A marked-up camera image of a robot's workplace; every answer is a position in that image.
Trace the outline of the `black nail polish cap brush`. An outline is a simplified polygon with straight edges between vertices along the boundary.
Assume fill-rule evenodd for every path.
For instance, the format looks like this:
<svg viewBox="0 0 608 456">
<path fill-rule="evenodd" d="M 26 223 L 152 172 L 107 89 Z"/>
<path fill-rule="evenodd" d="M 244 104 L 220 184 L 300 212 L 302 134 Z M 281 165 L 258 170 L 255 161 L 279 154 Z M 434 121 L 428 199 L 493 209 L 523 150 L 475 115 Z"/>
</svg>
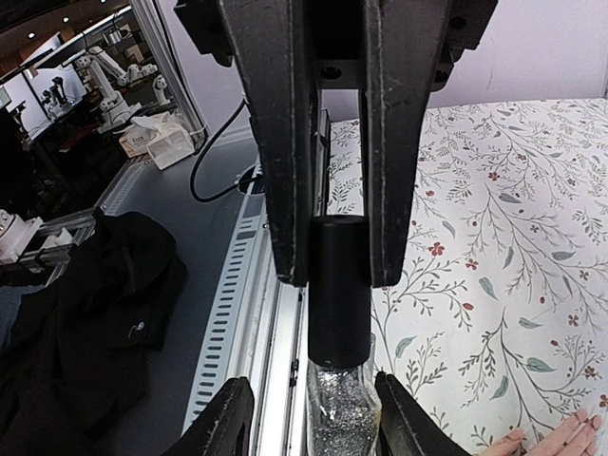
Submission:
<svg viewBox="0 0 608 456">
<path fill-rule="evenodd" d="M 369 359 L 371 271 L 365 218 L 312 219 L 308 307 L 311 361 L 323 368 L 345 370 Z"/>
</svg>

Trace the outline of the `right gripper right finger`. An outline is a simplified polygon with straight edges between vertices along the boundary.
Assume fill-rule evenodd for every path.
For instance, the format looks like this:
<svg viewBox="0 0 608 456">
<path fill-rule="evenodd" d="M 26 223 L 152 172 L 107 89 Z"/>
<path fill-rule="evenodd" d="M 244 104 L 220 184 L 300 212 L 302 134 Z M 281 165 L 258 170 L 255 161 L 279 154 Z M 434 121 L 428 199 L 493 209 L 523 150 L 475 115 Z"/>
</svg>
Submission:
<svg viewBox="0 0 608 456">
<path fill-rule="evenodd" d="M 494 1 L 366 1 L 362 153 L 374 287 L 399 282 L 429 95 L 480 44 Z"/>
</svg>

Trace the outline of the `person's bare hand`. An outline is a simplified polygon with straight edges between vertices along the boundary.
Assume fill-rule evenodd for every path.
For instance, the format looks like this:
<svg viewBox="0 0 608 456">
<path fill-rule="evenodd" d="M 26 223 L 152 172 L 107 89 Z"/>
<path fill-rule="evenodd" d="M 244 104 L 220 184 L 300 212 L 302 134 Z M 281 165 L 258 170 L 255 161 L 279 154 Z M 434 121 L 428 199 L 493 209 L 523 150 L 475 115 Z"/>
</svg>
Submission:
<svg viewBox="0 0 608 456">
<path fill-rule="evenodd" d="M 526 454 L 532 456 L 595 455 L 598 450 L 597 438 L 601 425 L 602 419 L 599 415 L 590 416 L 585 409 L 580 409 L 565 419 Z M 522 429 L 513 429 L 481 452 L 481 455 L 514 455 L 523 443 L 524 437 Z"/>
</svg>

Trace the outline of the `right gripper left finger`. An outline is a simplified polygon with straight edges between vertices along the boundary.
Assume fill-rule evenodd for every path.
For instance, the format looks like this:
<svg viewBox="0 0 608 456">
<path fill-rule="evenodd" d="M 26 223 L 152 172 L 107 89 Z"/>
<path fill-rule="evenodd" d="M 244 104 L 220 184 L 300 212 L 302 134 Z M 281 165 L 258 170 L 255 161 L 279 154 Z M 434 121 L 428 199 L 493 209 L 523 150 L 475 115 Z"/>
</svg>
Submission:
<svg viewBox="0 0 608 456">
<path fill-rule="evenodd" d="M 179 1 L 200 54 L 235 66 L 262 165 L 278 278 L 308 281 L 314 81 L 302 1 Z"/>
</svg>

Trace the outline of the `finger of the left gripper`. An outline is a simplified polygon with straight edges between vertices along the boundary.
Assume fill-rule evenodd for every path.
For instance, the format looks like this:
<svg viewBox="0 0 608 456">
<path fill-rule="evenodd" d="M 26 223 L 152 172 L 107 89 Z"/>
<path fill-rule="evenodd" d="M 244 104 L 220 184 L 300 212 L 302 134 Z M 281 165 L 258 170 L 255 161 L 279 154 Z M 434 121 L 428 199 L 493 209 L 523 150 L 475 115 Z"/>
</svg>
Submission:
<svg viewBox="0 0 608 456">
<path fill-rule="evenodd" d="M 255 396 L 246 377 L 228 379 L 166 456 L 248 455 Z"/>
<path fill-rule="evenodd" d="M 393 374 L 378 372 L 374 387 L 382 404 L 377 455 L 469 456 L 433 422 Z"/>
</svg>

